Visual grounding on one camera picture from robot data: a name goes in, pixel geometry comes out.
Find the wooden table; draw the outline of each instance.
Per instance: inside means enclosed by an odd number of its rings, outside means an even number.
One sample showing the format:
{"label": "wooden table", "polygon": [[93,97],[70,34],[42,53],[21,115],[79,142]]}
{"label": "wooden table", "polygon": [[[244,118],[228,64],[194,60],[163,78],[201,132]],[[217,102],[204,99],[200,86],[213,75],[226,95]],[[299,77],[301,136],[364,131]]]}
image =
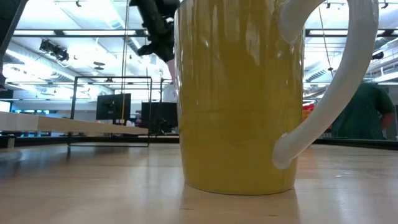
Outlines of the wooden table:
{"label": "wooden table", "polygon": [[[41,150],[21,156],[30,161],[64,148],[32,147]],[[312,146],[300,156],[295,190],[245,197],[184,185],[176,144],[84,150],[2,179],[0,222],[398,223],[395,151]]]}

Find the ceiling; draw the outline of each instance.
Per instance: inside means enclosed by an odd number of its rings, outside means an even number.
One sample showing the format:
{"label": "ceiling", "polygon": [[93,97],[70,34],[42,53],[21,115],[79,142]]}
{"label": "ceiling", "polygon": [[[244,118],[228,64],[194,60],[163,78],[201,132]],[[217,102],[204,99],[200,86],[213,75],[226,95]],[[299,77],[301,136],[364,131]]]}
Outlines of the ceiling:
{"label": "ceiling", "polygon": [[[384,0],[380,0],[380,7],[384,6]],[[388,7],[380,10],[379,28],[380,29],[398,29],[398,0],[387,0]],[[322,29],[329,31],[328,37],[306,37],[305,42],[305,83],[330,83],[332,75],[328,68],[333,67],[336,70],[340,64],[341,54],[345,47],[346,37],[333,37],[330,29],[348,28],[348,6],[346,1],[330,0],[330,5],[326,2],[315,10],[305,24],[306,29]],[[142,19],[135,7],[127,7],[124,0],[80,0],[81,7],[76,5],[76,0],[29,0],[17,30],[121,30],[142,29]],[[128,23],[126,22],[126,9],[129,10]],[[138,57],[134,52],[134,47],[139,48],[146,44],[145,37],[131,37],[130,45],[126,48],[126,71],[123,70],[123,47],[124,39],[120,37],[49,37],[54,44],[65,47],[70,54],[70,60],[67,62],[57,62],[54,57],[43,54],[39,50],[42,42],[41,37],[13,37],[9,50],[7,51],[13,65],[5,67],[10,74],[8,82],[14,82],[9,88],[23,89],[27,91],[36,91],[38,98],[48,98],[48,95],[42,93],[57,92],[53,97],[71,97],[71,85],[16,85],[15,82],[72,82],[75,76],[91,76],[84,82],[103,82],[100,76],[120,76],[123,74],[129,76],[146,76],[147,74],[154,81],[154,98],[159,98],[159,88],[161,78],[170,78],[165,63],[156,56]],[[394,38],[380,40],[380,47],[389,51],[383,60],[375,60],[372,67],[375,68],[370,76],[378,77],[383,75],[378,72],[382,67],[387,66],[396,56],[396,45]],[[17,61],[28,66],[19,66]],[[103,70],[96,70],[93,62],[101,62]],[[129,82],[146,82],[146,80],[133,80]],[[78,91],[82,98],[94,98],[98,94],[109,94],[120,85],[104,85],[95,88],[87,85],[80,85]],[[320,86],[305,86],[307,91],[314,91]],[[127,92],[137,93],[137,100],[145,100],[147,96],[147,84],[127,85],[126,88],[139,88],[142,90],[128,90]]]}

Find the black monitor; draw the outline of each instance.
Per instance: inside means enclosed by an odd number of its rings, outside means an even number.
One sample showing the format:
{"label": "black monitor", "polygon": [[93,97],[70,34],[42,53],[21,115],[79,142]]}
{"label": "black monitor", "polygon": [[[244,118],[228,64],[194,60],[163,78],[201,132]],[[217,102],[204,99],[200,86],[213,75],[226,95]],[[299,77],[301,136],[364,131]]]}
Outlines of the black monitor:
{"label": "black monitor", "polygon": [[97,120],[123,119],[127,121],[128,119],[130,119],[130,109],[131,109],[131,94],[124,94],[124,113],[123,113],[123,94],[98,96],[96,119]]}
{"label": "black monitor", "polygon": [[[149,103],[142,103],[141,120],[148,128],[149,124]],[[151,123],[166,122],[171,128],[178,126],[177,103],[151,103],[150,104]]]}

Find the person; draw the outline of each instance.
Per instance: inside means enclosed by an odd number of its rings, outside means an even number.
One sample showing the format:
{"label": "person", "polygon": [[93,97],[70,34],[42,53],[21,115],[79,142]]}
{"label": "person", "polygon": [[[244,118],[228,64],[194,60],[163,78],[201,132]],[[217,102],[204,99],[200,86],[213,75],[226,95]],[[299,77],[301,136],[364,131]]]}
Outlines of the person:
{"label": "person", "polygon": [[373,83],[362,83],[331,127],[335,138],[385,139],[382,131],[394,119],[388,94]]}

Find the white ceiling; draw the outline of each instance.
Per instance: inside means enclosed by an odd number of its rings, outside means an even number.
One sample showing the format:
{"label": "white ceiling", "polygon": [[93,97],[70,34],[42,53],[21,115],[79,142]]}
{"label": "white ceiling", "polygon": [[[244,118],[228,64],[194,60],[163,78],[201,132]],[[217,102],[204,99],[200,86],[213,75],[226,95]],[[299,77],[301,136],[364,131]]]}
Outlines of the white ceiling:
{"label": "white ceiling", "polygon": [[[77,7],[75,0],[29,0],[18,29],[124,29],[126,17],[125,0],[80,0],[82,7]],[[323,26],[325,29],[346,29],[348,27],[348,6],[346,1],[330,0],[331,7],[326,4],[320,6]],[[380,11],[380,29],[398,28],[398,0],[388,0],[390,3],[386,9]],[[129,7],[130,29],[141,29],[142,19],[135,7]],[[308,29],[321,29],[320,13],[315,10],[309,17],[306,25]],[[96,67],[93,62],[103,62],[106,65],[99,75],[121,75],[122,56],[124,41],[122,38],[49,38],[52,42],[66,47],[70,54],[70,60],[64,63],[68,69],[81,75],[91,75]],[[340,57],[345,47],[346,38],[328,37],[326,46],[328,56],[337,68]],[[12,41],[27,50],[42,55],[39,50],[41,38],[38,37],[14,37]],[[135,38],[138,45],[144,45],[145,38]],[[327,69],[327,54],[325,42],[321,37],[307,37],[305,39],[305,70],[308,74],[315,70]],[[139,59],[135,53],[127,48],[127,71],[126,75],[146,75],[148,68],[149,75],[155,81],[161,77],[170,78],[170,75],[161,60],[156,65],[149,63],[149,58]],[[55,61],[53,57],[44,55],[46,59]],[[330,82],[331,76],[324,76],[322,79],[314,80]]]}

